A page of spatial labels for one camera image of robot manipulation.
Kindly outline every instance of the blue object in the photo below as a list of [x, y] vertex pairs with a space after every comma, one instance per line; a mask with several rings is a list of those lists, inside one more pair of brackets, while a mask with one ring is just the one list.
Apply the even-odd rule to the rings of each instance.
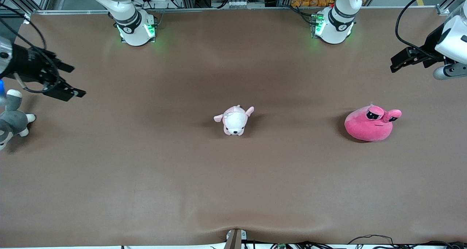
[[0, 79], [0, 107], [5, 107], [8, 104], [7, 94], [5, 93], [5, 86], [3, 81]]
[[5, 86], [3, 86], [3, 81], [0, 79], [0, 95], [5, 94]]

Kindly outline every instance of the brown mat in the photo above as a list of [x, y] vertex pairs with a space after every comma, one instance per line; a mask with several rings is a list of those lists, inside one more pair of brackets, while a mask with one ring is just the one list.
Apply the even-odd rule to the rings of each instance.
[[[362, 10], [334, 46], [291, 11], [172, 13], [137, 48], [106, 15], [34, 16], [88, 94], [24, 93], [38, 119], [0, 156], [0, 246], [205, 244], [233, 227], [270, 242], [466, 237], [467, 78], [391, 74], [399, 11]], [[422, 44], [444, 19], [409, 10], [401, 35]], [[355, 142], [343, 118], [371, 101], [403, 117]], [[228, 137], [212, 117], [236, 104], [256, 111]]]

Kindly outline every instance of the pink plush toy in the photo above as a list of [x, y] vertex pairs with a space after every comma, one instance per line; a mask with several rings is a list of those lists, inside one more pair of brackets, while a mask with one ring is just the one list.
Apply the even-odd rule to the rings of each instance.
[[229, 108], [224, 114], [214, 117], [215, 122], [222, 121], [224, 123], [224, 132], [227, 135], [241, 136], [245, 131], [248, 117], [255, 111], [254, 107], [250, 107], [244, 111], [240, 105]]
[[385, 111], [374, 106], [366, 106], [350, 113], [344, 126], [354, 138], [362, 141], [382, 141], [392, 131], [392, 122], [402, 116], [398, 109]]

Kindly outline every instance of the plush toy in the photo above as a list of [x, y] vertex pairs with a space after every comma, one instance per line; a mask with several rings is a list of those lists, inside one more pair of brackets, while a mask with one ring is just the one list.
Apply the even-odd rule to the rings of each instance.
[[250, 107], [247, 111], [244, 111], [240, 105], [237, 105], [229, 108], [224, 114], [215, 116], [214, 120], [215, 122], [222, 121], [224, 123], [225, 134], [241, 136], [245, 131], [248, 117], [253, 111], [255, 111], [254, 107]]
[[350, 113], [344, 126], [354, 138], [362, 141], [382, 141], [392, 131], [392, 122], [402, 116], [398, 109], [385, 111], [374, 106], [366, 106]]
[[29, 134], [28, 123], [35, 120], [34, 114], [25, 114], [18, 111], [23, 95], [17, 90], [7, 92], [8, 104], [5, 111], [0, 114], [0, 150], [4, 149], [13, 136], [19, 134], [25, 137]]

